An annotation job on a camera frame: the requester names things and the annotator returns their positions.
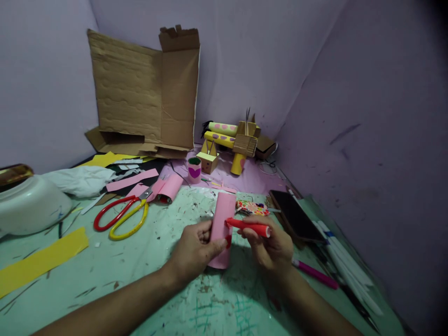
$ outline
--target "pink marker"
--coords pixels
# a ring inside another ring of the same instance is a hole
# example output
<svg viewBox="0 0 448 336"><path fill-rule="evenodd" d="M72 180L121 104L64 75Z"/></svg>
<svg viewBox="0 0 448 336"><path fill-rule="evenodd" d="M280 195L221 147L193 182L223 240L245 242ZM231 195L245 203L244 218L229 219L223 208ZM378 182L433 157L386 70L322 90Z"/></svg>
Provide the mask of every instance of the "pink marker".
<svg viewBox="0 0 448 336"><path fill-rule="evenodd" d="M312 268L311 266L308 266L307 264L296 259L293 259L292 263L295 267L297 267L301 271L304 271L306 274L311 275L313 278L319 280L324 285L332 289L338 289L339 285L335 280Z"/></svg>
<svg viewBox="0 0 448 336"><path fill-rule="evenodd" d="M227 223L227 225L234 226L239 229L245 229L245 228L252 229L259 236L262 236L262 237L269 238L271 236L271 229L267 225L246 223L246 222L234 219L234 218L227 218L225 220L225 222Z"/></svg>

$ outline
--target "red marker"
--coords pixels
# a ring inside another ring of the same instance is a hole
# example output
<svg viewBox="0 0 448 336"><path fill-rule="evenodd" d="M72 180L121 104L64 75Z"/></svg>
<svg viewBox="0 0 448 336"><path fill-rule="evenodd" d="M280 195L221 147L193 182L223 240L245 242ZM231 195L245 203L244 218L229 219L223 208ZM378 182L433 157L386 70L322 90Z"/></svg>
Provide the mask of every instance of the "red marker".
<svg viewBox="0 0 448 336"><path fill-rule="evenodd" d="M227 218L225 222L227 223L227 225L234 226L239 229L252 229L262 237L269 238L271 236L271 229L267 225L245 223L234 218Z"/></svg>

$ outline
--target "red scissor handle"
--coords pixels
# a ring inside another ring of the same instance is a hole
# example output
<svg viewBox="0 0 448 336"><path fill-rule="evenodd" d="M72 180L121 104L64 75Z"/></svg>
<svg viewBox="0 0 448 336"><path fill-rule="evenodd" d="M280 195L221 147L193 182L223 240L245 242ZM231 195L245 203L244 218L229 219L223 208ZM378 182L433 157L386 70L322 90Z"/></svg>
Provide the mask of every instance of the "red scissor handle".
<svg viewBox="0 0 448 336"><path fill-rule="evenodd" d="M129 196L129 197L125 197L122 199L119 199L115 202L110 203L109 205L107 205L104 209L102 209L97 216L95 217L95 221L93 222L93 228L96 231L99 232L103 232L106 231L107 229L109 229L112 225L114 225L116 222L118 222L118 220L126 213L126 211L128 211L128 209L131 207L132 204L134 204L136 201L139 201L140 199L138 197L135 197L134 195ZM112 220L109 222L108 225L100 227L99 226L99 220L101 219L101 217L106 213L106 211L108 211L110 208L113 208L115 205L120 204L120 203L124 203L130 201L127 206Z"/></svg>

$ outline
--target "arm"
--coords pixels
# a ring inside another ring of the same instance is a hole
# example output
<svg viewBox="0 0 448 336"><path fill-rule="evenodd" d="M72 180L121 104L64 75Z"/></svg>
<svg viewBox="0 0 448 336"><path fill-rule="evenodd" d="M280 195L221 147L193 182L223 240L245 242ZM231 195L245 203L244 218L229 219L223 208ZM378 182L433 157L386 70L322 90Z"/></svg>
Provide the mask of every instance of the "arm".
<svg viewBox="0 0 448 336"><path fill-rule="evenodd" d="M291 265L294 247L286 232L267 217L250 216L244 221L266 224L271 228L270 238L262 238L247 228L238 230L238 233L249 241L255 262L278 290L291 315L310 335L361 335Z"/></svg>
<svg viewBox="0 0 448 336"><path fill-rule="evenodd" d="M227 245L210 242L211 221L186 226L170 260L158 271L53 322L34 335L129 335L200 275Z"/></svg>

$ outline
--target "scissors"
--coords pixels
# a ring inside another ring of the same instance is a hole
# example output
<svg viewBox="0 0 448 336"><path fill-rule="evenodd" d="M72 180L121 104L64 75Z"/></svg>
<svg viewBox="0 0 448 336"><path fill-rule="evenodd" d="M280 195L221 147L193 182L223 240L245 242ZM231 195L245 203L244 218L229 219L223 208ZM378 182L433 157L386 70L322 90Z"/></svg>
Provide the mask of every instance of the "scissors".
<svg viewBox="0 0 448 336"><path fill-rule="evenodd" d="M136 233L139 228L143 225L145 222L146 216L148 214L148 207L149 203L146 201L146 199L153 193L152 186L146 189L139 197L137 196L129 196L122 199L119 199L115 202L112 202L111 204L107 205L104 209L102 209L97 216L95 217L95 221L93 222L93 228L96 231L103 232L109 229L112 225L111 232L109 233L109 238L112 240L123 240L130 236L132 236L134 233ZM99 226L99 220L101 217L110 209L113 208L115 205L124 203L129 201L129 203L126 205L126 207L112 220L107 224L106 226L100 227ZM126 214L124 217L123 215L126 213L126 211L129 210L129 208L137 201L141 201L140 204L131 210L128 214ZM129 217L131 217L134 213L136 213L138 210L140 210L142 207L145 207L143 210L143 217L141 218L140 222L135 226L132 230L130 230L128 233L122 234L122 235L115 235L115 230L118 229L120 225L122 225Z"/></svg>

